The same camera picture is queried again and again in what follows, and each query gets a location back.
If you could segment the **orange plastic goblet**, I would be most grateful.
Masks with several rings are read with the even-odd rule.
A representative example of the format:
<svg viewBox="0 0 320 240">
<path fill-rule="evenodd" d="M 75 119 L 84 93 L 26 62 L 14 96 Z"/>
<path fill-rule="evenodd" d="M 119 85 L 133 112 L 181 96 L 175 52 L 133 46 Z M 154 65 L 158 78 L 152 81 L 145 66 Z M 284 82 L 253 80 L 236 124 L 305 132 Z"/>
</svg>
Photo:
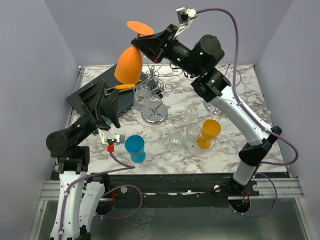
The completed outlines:
<svg viewBox="0 0 320 240">
<path fill-rule="evenodd" d="M 149 36 L 154 33 L 150 26 L 139 21 L 128 21 L 127 26 L 137 33 L 137 38 L 141 35 Z M 114 77 L 122 84 L 135 85 L 140 80 L 142 67 L 143 59 L 141 53 L 137 47 L 131 45 L 120 55 L 114 71 Z"/>
</svg>

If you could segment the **clear patterned wine glass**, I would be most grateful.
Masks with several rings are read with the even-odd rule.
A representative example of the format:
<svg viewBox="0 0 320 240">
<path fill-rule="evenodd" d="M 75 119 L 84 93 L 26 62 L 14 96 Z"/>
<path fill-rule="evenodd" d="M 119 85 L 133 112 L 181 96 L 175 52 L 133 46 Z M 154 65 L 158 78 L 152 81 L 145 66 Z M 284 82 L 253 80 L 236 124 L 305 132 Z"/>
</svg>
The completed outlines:
<svg viewBox="0 0 320 240">
<path fill-rule="evenodd" d="M 146 84 L 137 86 L 133 99 L 133 107 L 136 111 L 142 113 L 149 107 L 151 99 L 151 89 Z"/>
</svg>

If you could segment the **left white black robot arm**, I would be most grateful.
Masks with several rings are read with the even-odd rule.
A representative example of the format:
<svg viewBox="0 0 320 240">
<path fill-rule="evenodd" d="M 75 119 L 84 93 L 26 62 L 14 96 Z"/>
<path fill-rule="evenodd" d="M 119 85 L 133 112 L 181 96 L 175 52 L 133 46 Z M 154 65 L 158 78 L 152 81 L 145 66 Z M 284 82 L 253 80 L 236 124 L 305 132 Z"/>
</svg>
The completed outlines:
<svg viewBox="0 0 320 240">
<path fill-rule="evenodd" d="M 104 121 L 108 117 L 116 128 L 119 92 L 105 96 L 106 81 L 101 79 L 76 93 L 83 114 L 68 128 L 50 133 L 46 147 L 57 158 L 59 171 L 59 199 L 51 240 L 76 240 L 83 235 L 79 226 L 82 189 L 90 162 L 90 148 L 80 146 L 96 129 L 110 130 Z"/>
</svg>

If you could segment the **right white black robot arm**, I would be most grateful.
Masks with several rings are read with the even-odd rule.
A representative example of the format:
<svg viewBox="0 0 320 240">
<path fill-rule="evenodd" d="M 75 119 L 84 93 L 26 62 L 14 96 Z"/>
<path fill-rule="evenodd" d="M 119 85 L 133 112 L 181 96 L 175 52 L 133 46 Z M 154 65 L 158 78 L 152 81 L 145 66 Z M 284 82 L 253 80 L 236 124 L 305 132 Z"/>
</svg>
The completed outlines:
<svg viewBox="0 0 320 240">
<path fill-rule="evenodd" d="M 177 33 L 178 27 L 170 24 L 159 33 L 134 38 L 131 44 L 152 62 L 167 59 L 187 72 L 194 78 L 191 86 L 197 95 L 217 107 L 244 135 L 246 144 L 238 153 L 240 163 L 230 183 L 230 191 L 241 196 L 247 192 L 248 182 L 282 129 L 260 119 L 234 93 L 231 82 L 216 69 L 225 55 L 217 37 L 206 34 L 189 49 L 177 40 Z"/>
</svg>

